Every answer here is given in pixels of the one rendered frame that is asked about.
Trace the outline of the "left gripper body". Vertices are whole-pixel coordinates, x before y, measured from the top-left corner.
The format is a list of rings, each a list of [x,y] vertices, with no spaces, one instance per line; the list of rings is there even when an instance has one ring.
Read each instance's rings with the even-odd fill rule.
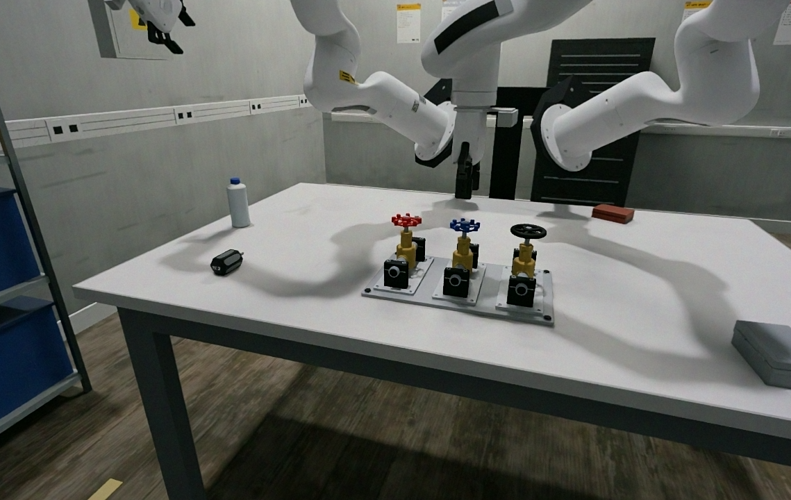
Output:
[[[453,126],[453,144],[451,162],[458,162],[460,151],[464,142],[470,143],[466,161],[472,165],[480,162],[484,154],[486,142],[487,112],[482,110],[464,110],[453,107],[456,112],[455,126]]]

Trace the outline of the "reddish-brown rectangular block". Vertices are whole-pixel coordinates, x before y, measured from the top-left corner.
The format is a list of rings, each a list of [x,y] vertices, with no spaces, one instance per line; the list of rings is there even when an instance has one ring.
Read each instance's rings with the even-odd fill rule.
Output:
[[[627,208],[617,208],[617,206],[609,206],[607,203],[600,203],[596,208],[592,209],[592,216],[597,219],[607,219],[609,222],[616,224],[627,224],[633,219],[635,211]]]

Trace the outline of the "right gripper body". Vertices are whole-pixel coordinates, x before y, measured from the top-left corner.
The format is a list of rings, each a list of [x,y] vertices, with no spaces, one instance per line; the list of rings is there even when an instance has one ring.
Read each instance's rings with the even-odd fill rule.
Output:
[[[180,0],[128,0],[138,16],[147,25],[151,20],[163,33],[170,33],[182,8]]]

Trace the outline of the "white bottle with blue cap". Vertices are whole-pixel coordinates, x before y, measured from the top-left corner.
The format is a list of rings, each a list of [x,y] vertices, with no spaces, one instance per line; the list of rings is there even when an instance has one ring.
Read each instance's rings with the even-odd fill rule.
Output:
[[[231,179],[231,184],[226,187],[229,209],[231,214],[231,226],[242,228],[251,224],[249,217],[247,189],[240,183],[239,178]]]

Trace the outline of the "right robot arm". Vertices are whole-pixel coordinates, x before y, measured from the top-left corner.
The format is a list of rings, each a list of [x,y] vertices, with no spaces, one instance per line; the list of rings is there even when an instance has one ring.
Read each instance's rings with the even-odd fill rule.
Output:
[[[298,22],[315,34],[315,48],[304,75],[304,96],[322,112],[360,110],[415,142],[415,155],[431,160],[453,138],[455,105],[439,106],[405,83],[377,71],[364,83],[354,80],[361,42],[338,0],[290,0]],[[334,34],[333,34],[334,33]],[[326,37],[319,37],[326,35]]]

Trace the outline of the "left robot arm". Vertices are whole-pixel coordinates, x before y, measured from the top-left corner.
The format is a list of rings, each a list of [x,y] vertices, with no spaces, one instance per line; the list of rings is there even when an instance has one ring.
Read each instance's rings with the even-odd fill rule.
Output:
[[[548,31],[592,1],[466,0],[426,39],[423,68],[433,77],[452,78],[451,105],[498,112],[497,127],[512,127],[518,110],[487,110],[496,105],[502,42]],[[587,167],[595,149],[658,122],[726,126],[747,116],[760,94],[750,39],[774,24],[790,3],[713,0],[676,32],[680,90],[644,71],[575,110],[553,105],[541,122],[549,155],[559,167],[577,172]]]

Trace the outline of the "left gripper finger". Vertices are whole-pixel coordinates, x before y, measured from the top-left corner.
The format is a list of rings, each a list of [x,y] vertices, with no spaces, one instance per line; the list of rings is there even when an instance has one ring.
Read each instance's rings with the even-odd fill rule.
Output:
[[[480,162],[476,162],[474,168],[472,169],[472,179],[474,182],[472,183],[472,190],[478,190],[480,187]]]
[[[456,192],[457,199],[471,199],[472,197],[472,169],[474,166],[472,162],[466,162],[468,152],[470,151],[470,143],[464,142],[460,151],[458,159],[458,174],[456,174]],[[468,171],[469,168],[469,171]]]

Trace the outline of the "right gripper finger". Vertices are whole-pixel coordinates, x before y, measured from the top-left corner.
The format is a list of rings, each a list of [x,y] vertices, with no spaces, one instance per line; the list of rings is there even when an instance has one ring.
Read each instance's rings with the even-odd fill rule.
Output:
[[[183,22],[183,24],[185,24],[185,26],[195,26],[196,24],[194,23],[192,18],[189,16],[189,14],[187,14],[187,12],[186,12],[186,8],[183,5],[183,0],[180,0],[180,1],[182,3],[182,8],[181,8],[181,12],[180,12],[180,14],[179,14],[179,16],[177,18],[179,18]]]
[[[151,20],[147,20],[147,30],[148,30],[148,41],[155,42],[155,44],[164,44],[165,47],[169,48],[171,53],[173,54],[183,54],[183,50],[181,47],[177,45],[175,40],[171,40],[169,33],[164,33],[165,39],[163,38],[163,32],[159,31],[159,28],[153,25]],[[157,36],[155,35],[155,31],[157,31]]]

